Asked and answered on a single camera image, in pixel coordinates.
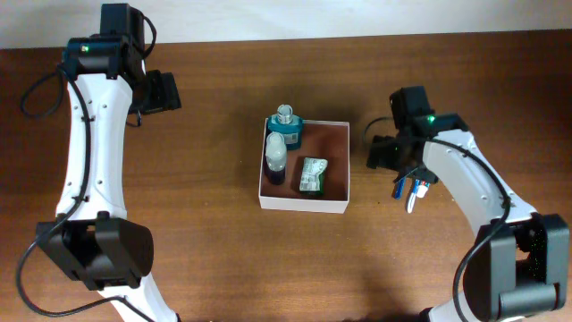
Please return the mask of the blue mouthwash bottle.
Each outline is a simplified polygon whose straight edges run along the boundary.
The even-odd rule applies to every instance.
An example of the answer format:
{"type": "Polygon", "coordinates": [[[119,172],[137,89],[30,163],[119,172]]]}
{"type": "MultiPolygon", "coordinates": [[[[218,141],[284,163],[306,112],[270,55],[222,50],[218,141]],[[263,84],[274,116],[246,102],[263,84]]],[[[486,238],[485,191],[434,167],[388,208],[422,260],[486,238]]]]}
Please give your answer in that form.
{"type": "Polygon", "coordinates": [[[287,104],[278,106],[267,123],[270,132],[279,132],[283,136],[287,150],[301,147],[303,127],[304,120],[295,115],[292,106],[287,104]]]}

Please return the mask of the clear pump bottle purple liquid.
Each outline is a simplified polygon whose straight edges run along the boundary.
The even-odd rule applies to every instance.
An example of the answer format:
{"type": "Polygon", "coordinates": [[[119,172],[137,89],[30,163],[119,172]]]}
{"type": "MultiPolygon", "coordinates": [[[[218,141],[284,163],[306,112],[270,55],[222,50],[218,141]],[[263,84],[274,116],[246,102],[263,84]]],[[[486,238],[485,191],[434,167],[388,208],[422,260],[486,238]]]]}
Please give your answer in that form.
{"type": "Polygon", "coordinates": [[[287,147],[283,135],[271,132],[265,144],[265,175],[271,184],[284,183],[287,159],[287,147]]]}

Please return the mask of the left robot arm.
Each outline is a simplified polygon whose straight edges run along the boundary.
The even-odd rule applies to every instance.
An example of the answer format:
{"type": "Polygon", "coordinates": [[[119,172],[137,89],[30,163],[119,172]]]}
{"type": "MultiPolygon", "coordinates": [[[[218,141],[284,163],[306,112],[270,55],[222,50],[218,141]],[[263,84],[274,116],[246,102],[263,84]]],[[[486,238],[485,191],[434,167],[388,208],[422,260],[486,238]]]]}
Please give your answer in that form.
{"type": "Polygon", "coordinates": [[[122,191],[128,117],[181,107],[173,75],[145,66],[150,25],[128,4],[103,4],[99,32],[64,49],[57,73],[71,103],[67,170],[55,219],[38,224],[35,245],[122,319],[175,321],[151,273],[152,234],[128,219],[122,191]]]}

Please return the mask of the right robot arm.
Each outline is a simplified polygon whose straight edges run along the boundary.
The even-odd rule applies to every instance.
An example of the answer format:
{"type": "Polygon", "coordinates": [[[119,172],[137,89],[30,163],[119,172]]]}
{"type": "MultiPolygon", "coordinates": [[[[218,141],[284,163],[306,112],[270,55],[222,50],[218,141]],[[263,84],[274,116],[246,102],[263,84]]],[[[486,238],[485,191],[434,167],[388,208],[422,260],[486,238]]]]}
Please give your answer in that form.
{"type": "Polygon", "coordinates": [[[421,321],[519,321],[562,309],[567,299],[570,231],[558,214],[542,215],[522,200],[480,151],[458,114],[436,114],[425,88],[390,97],[397,134],[376,136],[366,165],[397,173],[393,196],[412,181],[409,198],[438,182],[475,235],[456,268],[449,301],[421,321]]]}

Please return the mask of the blue disposable razor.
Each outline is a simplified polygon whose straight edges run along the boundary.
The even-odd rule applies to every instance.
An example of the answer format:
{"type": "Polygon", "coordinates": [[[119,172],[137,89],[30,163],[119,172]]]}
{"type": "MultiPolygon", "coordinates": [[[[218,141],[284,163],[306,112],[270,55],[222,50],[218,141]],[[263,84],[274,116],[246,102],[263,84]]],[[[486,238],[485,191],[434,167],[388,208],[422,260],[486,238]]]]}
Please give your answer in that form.
{"type": "Polygon", "coordinates": [[[401,199],[401,196],[403,195],[406,180],[407,180],[406,177],[402,177],[395,183],[394,190],[393,190],[392,195],[391,195],[394,199],[401,199]]]}

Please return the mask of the blue white toothbrush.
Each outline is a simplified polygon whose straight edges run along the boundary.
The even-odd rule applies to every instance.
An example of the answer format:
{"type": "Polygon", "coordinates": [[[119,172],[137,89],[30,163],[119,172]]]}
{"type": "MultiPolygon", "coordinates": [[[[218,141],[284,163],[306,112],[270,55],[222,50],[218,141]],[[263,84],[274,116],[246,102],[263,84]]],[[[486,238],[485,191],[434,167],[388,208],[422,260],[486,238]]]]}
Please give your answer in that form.
{"type": "Polygon", "coordinates": [[[413,212],[414,207],[415,207],[417,191],[418,191],[420,183],[421,182],[418,179],[415,179],[412,182],[411,189],[409,191],[407,202],[406,202],[406,211],[408,214],[411,214],[413,212]]]}

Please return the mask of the white cardboard box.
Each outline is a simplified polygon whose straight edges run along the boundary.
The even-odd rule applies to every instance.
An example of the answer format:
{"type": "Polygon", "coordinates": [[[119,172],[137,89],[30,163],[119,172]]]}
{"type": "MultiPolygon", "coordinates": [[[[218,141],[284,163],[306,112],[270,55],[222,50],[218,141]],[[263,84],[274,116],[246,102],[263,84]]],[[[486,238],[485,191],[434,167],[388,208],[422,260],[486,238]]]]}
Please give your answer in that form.
{"type": "Polygon", "coordinates": [[[349,192],[347,122],[304,121],[301,147],[287,153],[284,183],[270,183],[265,175],[265,167],[260,166],[258,199],[262,209],[342,214],[349,204],[349,192]],[[299,191],[304,159],[307,157],[328,161],[322,195],[308,195],[299,191]]]}

